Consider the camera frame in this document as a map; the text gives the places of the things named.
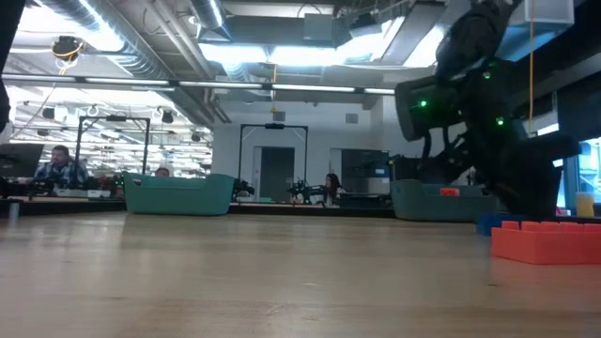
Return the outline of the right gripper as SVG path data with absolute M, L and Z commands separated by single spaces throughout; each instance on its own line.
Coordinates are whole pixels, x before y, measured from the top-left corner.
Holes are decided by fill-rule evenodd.
M 507 116 L 479 116 L 469 121 L 469 161 L 504 209 L 535 219 L 556 215 L 563 157 L 563 134 L 530 137 Z M 520 204 L 517 191 L 526 191 Z

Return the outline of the blue rectangular block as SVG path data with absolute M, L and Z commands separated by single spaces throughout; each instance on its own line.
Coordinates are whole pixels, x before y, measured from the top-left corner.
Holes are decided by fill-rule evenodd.
M 524 220 L 523 216 L 513 214 L 485 214 L 482 215 L 475 224 L 476 233 L 490 237 L 492 234 L 491 229 L 494 227 L 501 227 L 503 221 L 521 222 Z

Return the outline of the yellow cup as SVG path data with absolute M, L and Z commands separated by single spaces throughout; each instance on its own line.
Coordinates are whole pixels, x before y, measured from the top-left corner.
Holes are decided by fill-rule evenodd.
M 576 193 L 576 213 L 579 217 L 594 216 L 594 195 L 590 192 Z

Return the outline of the dark slate plastic bin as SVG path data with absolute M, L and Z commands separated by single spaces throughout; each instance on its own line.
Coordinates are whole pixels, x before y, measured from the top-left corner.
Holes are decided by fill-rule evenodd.
M 444 187 L 458 188 L 459 196 L 443 196 Z M 398 219 L 417 222 L 471 223 L 482 215 L 494 214 L 498 199 L 485 195 L 481 187 L 425 184 L 415 179 L 390 183 L 393 211 Z

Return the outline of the dark screen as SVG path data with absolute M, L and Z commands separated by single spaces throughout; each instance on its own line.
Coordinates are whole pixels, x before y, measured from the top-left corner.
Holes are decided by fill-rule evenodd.
M 341 183 L 346 192 L 387 194 L 390 192 L 389 152 L 343 149 Z

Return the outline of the grey door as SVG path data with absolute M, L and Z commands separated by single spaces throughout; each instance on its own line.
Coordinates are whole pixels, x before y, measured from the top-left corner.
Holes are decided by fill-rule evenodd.
M 260 165 L 260 200 L 288 203 L 287 191 L 294 180 L 295 149 L 263 147 Z

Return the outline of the grey ceiling vent box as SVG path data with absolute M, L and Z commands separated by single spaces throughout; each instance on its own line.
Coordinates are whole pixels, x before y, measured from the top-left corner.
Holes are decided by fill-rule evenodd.
M 306 13 L 303 16 L 303 39 L 311 41 L 332 40 L 335 20 L 329 14 Z

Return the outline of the teal plastic bin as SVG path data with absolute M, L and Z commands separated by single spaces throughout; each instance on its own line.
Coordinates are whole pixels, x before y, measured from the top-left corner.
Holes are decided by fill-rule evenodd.
M 123 173 L 129 213 L 221 216 L 228 213 L 235 179 L 210 174 L 205 178 L 151 177 Z

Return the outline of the black computer monitor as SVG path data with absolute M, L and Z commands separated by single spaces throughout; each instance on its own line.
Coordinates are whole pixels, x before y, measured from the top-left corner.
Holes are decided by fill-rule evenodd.
M 43 145 L 0 145 L 0 177 L 33 177 L 42 151 Z

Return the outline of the black table frame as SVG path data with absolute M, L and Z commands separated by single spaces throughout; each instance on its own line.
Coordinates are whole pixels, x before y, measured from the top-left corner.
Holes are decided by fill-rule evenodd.
M 12 205 L 19 207 L 19 216 L 44 216 L 58 214 L 75 213 L 94 213 L 94 212 L 112 212 L 128 210 L 125 201 L 24 201 L 21 199 L 0 199 L 0 218 L 8 217 Z M 176 215 L 176 216 L 223 216 L 225 214 L 194 214 L 184 213 L 161 213 L 159 211 L 137 212 L 137 214 L 147 215 Z M 396 218 L 391 209 L 352 209 L 352 208 L 323 208 L 323 207 L 282 207 L 267 205 L 266 207 L 234 205 L 229 208 L 227 214 L 240 215 L 279 215 L 279 216 L 316 216 L 316 217 L 356 217 L 356 218 Z M 447 222 L 447 223 L 478 223 L 482 217 L 485 221 L 490 215 L 474 216 L 468 218 L 459 218 L 457 220 L 450 217 L 428 221 L 426 218 L 401 218 L 402 220 L 413 222 Z M 500 222 L 502 220 L 520 221 L 521 216 L 497 214 L 492 215 L 490 220 Z M 549 222 L 572 222 L 572 223 L 597 223 L 601 224 L 601 218 L 579 218 L 568 216 L 556 216 Z

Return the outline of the black gantry frame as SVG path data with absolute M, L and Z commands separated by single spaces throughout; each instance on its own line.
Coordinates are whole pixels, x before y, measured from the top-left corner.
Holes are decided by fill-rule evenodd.
M 82 138 L 85 132 L 90 130 L 96 122 L 104 120 L 109 122 L 127 122 L 127 121 L 142 121 L 146 123 L 146 127 L 143 129 L 144 132 L 144 149 L 143 149 L 143 160 L 142 160 L 142 174 L 146 174 L 147 169 L 147 157 L 148 157 L 148 146 L 150 137 L 150 119 L 148 117 L 129 117 L 125 115 L 106 115 L 106 116 L 92 116 L 92 115 L 81 115 L 79 117 L 79 124 L 77 129 L 77 139 L 75 147 L 74 162 L 79 163 L 80 152 L 82 146 Z
M 307 178 L 307 147 L 309 129 L 306 126 L 271 122 L 266 124 L 242 124 L 239 127 L 239 154 L 237 177 L 255 188 L 254 200 L 258 203 L 274 203 L 260 200 L 260 165 L 263 147 L 293 147 L 295 149 L 294 180 Z

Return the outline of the silver ceiling duct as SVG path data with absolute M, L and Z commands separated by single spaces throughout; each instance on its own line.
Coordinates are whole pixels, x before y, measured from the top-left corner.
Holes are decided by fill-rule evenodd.
M 109 57 L 136 79 L 173 79 L 175 74 L 109 0 L 39 0 L 62 19 L 76 25 L 88 44 Z M 182 88 L 161 92 L 192 123 L 211 126 L 231 119 L 221 107 L 196 99 Z

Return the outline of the long ceiling light rail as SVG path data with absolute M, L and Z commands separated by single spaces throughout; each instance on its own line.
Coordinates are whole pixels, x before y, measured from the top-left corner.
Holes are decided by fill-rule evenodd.
M 371 88 L 356 86 L 336 86 L 317 84 L 283 84 L 283 83 L 246 83 L 218 81 L 185 81 L 185 80 L 150 80 L 133 78 L 107 78 L 68 75 L 44 75 L 23 73 L 2 73 L 0 79 L 7 82 L 49 83 L 49 84 L 84 84 L 84 85 L 113 85 L 141 86 L 150 89 L 198 87 L 210 89 L 239 89 L 239 90 L 268 90 L 268 91 L 299 91 L 316 93 L 337 93 L 355 95 L 393 96 L 395 91 L 390 88 Z

